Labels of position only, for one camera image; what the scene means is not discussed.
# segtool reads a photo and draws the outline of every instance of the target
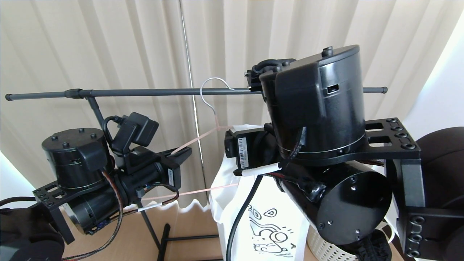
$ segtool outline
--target metal hook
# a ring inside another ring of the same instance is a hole
[[[201,99],[203,100],[203,102],[204,102],[206,105],[208,105],[208,106],[211,108],[211,110],[213,110],[214,114],[216,115],[216,110],[211,106],[211,104],[207,103],[207,102],[205,101],[205,98],[203,97],[203,87],[205,86],[205,84],[206,84],[208,81],[214,80],[214,79],[220,80],[221,82],[223,82],[223,83],[227,86],[227,88],[228,88],[229,90],[235,91],[235,89],[231,88],[231,87],[227,84],[227,82],[226,82],[225,80],[223,80],[222,78],[219,78],[219,77],[211,77],[211,78],[206,79],[206,81],[203,82],[203,84],[202,84],[201,87],[200,87],[200,97],[201,97]]]

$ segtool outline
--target curtain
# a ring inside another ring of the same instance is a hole
[[[464,8],[462,1],[115,0],[2,1],[2,94],[81,89],[199,88],[209,77],[244,87],[244,72],[269,58],[301,59],[358,44],[366,119],[409,112]],[[206,88],[225,87],[219,81]],[[206,96],[221,125],[270,121],[260,95]],[[148,147],[175,148],[214,127],[200,97],[97,98],[103,115],[133,111],[160,127]],[[85,100],[2,100],[0,150],[35,187],[55,177],[41,142],[70,128],[98,127]],[[116,133],[111,125],[111,133]],[[209,187],[224,132],[192,144],[182,189]],[[169,194],[157,190],[151,196]],[[206,194],[181,197],[206,203]]]

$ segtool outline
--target white cable sleeve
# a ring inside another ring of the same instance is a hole
[[[143,208],[139,208],[139,209],[137,209],[137,210],[138,210],[138,212],[141,212],[141,211],[145,211],[145,210],[147,210],[147,209],[152,209],[152,208],[159,207],[159,206],[161,206],[162,204],[163,204],[162,202],[161,202],[161,203],[156,203],[156,204],[149,205],[149,206],[146,206],[146,207],[143,207]]]
[[[271,173],[275,171],[279,171],[281,168],[279,167],[279,163],[274,163],[266,166],[257,167],[251,170],[243,170],[242,176],[256,176],[266,173]]]

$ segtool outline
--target barcode label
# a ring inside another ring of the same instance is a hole
[[[174,174],[172,169],[168,169],[169,185],[174,186]]]
[[[238,139],[238,155],[240,157],[240,168],[248,168],[248,148],[246,147],[246,138]]]

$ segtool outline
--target laundry basket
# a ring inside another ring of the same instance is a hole
[[[313,255],[319,261],[354,261],[358,258],[341,250],[334,244],[331,244],[321,238],[316,229],[309,227],[307,243]]]

